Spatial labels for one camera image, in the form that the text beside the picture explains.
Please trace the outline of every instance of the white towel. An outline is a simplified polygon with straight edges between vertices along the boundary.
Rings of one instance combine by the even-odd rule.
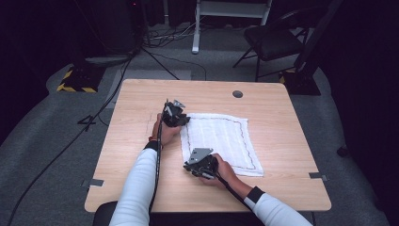
[[[183,161],[195,148],[212,148],[229,162],[238,175],[263,176],[247,131],[247,119],[230,115],[190,113],[190,122],[182,128]]]

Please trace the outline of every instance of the black chair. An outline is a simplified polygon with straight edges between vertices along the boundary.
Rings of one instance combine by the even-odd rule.
[[[257,82],[260,77],[272,74],[267,73],[259,75],[260,61],[270,61],[300,54],[305,48],[310,28],[316,27],[317,23],[326,12],[326,7],[298,9],[281,16],[272,23],[247,29],[244,32],[244,37],[250,45],[250,48],[241,56],[233,67],[235,68],[243,59],[257,57],[255,82]],[[295,35],[291,30],[296,28],[301,28],[301,31]],[[255,52],[255,55],[247,56],[252,51]],[[296,65],[296,63],[297,60],[293,67],[282,69],[278,72],[300,67],[300,65]]]

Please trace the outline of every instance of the long sleeve shirt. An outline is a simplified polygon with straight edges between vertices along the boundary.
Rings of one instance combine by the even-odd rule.
[[[139,154],[124,184],[111,226],[149,225],[149,207],[155,188],[157,153],[146,148]],[[287,204],[254,187],[244,202],[267,226],[308,226],[305,218]]]

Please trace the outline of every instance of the yellow and black hazard tape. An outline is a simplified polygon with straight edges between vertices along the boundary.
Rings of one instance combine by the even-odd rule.
[[[73,69],[74,67],[70,67],[56,89],[57,91],[98,92],[98,86],[103,78],[104,69],[99,70],[97,68],[86,76],[79,75]]]

